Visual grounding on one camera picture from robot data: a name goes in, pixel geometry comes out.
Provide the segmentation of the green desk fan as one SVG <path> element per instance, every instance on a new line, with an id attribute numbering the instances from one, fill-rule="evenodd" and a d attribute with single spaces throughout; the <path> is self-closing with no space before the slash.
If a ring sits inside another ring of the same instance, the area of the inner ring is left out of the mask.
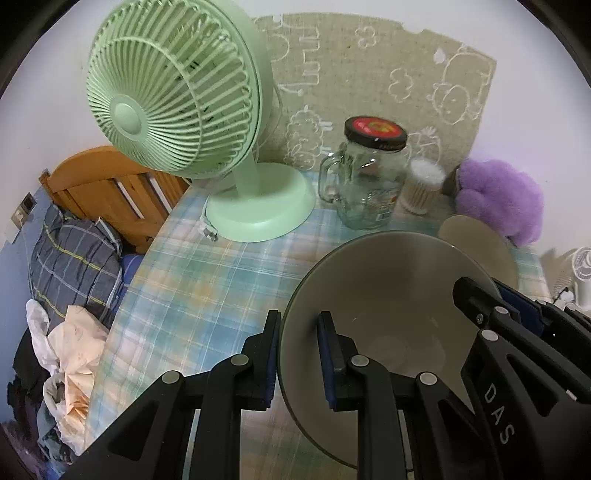
<path id="1" fill-rule="evenodd" d="M 263 242 L 315 207 L 301 171 L 256 159 L 279 97 L 256 24 L 231 1 L 126 1 L 96 33 L 86 91 L 108 141 L 149 169 L 213 181 L 197 225 Z"/>

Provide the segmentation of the glass mason jar mug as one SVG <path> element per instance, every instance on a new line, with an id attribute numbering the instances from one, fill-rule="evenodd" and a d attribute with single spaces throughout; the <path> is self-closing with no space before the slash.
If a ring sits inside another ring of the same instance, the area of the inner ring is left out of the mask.
<path id="1" fill-rule="evenodd" d="M 346 141 L 321 162 L 318 197 L 334 205 L 353 230 L 386 226 L 402 192 L 408 134 L 381 117 L 353 116 L 344 126 Z"/>

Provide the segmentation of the white floor fan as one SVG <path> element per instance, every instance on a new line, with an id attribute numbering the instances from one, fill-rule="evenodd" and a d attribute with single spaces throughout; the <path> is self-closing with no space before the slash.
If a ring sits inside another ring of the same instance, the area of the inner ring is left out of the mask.
<path id="1" fill-rule="evenodd" d="M 553 299 L 589 312 L 590 274 L 590 247 L 583 246 L 569 253 L 562 261 L 552 286 Z"/>

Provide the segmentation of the grey plaid pillow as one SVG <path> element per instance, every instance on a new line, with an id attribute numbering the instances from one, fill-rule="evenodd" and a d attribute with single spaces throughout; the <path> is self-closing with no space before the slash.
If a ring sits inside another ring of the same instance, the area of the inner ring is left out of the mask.
<path id="1" fill-rule="evenodd" d="M 110 328 L 123 280 L 122 241 L 104 219 L 79 219 L 48 207 L 29 262 L 33 299 L 55 328 L 67 308 L 81 306 Z"/>

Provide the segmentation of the green patterned mat board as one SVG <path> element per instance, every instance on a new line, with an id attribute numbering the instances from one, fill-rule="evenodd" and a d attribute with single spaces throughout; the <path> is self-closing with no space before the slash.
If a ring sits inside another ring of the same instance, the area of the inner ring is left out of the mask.
<path id="1" fill-rule="evenodd" d="M 346 119 L 378 116 L 409 134 L 408 158 L 454 170 L 472 149 L 496 71 L 475 48 L 399 22 L 335 13 L 256 18 L 279 88 L 259 158 L 318 169 Z"/>

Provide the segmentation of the purple plush toy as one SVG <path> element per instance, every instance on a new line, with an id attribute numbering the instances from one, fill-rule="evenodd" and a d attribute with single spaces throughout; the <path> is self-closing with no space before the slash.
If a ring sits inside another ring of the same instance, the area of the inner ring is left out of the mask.
<path id="1" fill-rule="evenodd" d="M 536 242 L 542 232 L 544 197 L 526 173 L 501 160 L 465 160 L 456 172 L 456 212 L 479 220 L 515 246 Z"/>

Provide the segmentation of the green floral bowl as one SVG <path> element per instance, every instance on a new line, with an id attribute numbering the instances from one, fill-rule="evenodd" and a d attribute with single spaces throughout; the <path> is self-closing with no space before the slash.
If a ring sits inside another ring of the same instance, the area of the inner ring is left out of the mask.
<path id="1" fill-rule="evenodd" d="M 470 256 L 493 279 L 518 288 L 518 268 L 508 241 L 485 223 L 454 215 L 444 221 L 438 236 Z"/>
<path id="2" fill-rule="evenodd" d="M 287 305 L 279 373 L 291 416 L 318 449 L 356 466 L 356 414 L 335 413 L 325 399 L 318 314 L 331 313 L 335 330 L 352 338 L 360 354 L 405 376 L 430 371 L 467 402 L 460 371 L 477 328 L 454 305 L 461 277 L 498 292 L 491 277 L 451 244 L 396 231 L 348 242 L 308 272 Z"/>

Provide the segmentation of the plaid tablecloth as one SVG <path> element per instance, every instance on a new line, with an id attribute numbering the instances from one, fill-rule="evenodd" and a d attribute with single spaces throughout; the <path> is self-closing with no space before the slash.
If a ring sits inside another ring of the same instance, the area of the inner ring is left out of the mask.
<path id="1" fill-rule="evenodd" d="M 318 200 L 303 225 L 261 243 L 204 237 L 197 219 L 208 186 L 194 181 L 169 214 L 117 309 L 95 373 L 85 425 L 89 447 L 161 374 L 209 371 L 263 330 L 269 310 L 283 312 L 311 267 L 346 241 L 349 229 Z M 551 301 L 532 247 L 511 247 L 518 290 Z M 242 414 L 241 479 L 356 479 L 322 454 L 291 419 L 279 383 L 266 412 Z"/>

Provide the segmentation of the cotton swab container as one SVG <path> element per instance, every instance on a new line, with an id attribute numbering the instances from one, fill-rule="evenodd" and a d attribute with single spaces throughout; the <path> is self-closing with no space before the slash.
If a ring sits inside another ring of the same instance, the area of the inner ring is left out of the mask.
<path id="1" fill-rule="evenodd" d="M 445 170 L 429 159 L 415 158 L 407 169 L 400 201 L 402 206 L 416 215 L 429 212 L 446 180 Z"/>

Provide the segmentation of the wall power socket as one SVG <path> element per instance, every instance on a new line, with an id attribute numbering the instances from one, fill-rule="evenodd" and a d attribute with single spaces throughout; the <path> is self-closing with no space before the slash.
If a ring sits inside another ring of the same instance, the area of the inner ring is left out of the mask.
<path id="1" fill-rule="evenodd" d="M 26 223 L 35 205 L 36 200 L 34 199 L 33 195 L 31 193 L 27 193 L 11 216 L 11 221 L 18 229 L 21 229 Z"/>

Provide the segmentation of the wooden bed headboard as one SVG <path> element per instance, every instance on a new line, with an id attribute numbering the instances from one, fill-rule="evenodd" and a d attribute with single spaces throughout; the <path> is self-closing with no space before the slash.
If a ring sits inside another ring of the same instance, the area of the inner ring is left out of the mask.
<path id="1" fill-rule="evenodd" d="M 77 153 L 53 171 L 43 171 L 39 182 L 53 203 L 80 219 L 104 219 L 138 254 L 147 252 L 189 186 L 112 146 Z"/>

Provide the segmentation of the pale crumpled cloth pile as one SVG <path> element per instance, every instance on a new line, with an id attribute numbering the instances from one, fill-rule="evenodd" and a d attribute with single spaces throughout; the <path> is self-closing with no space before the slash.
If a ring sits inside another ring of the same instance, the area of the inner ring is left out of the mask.
<path id="1" fill-rule="evenodd" d="M 108 330 L 79 305 L 68 306 L 65 319 L 51 329 L 45 309 L 30 299 L 26 319 L 34 354 L 49 373 L 42 387 L 43 402 L 55 421 L 58 438 L 80 455 L 85 450 L 90 397 Z"/>

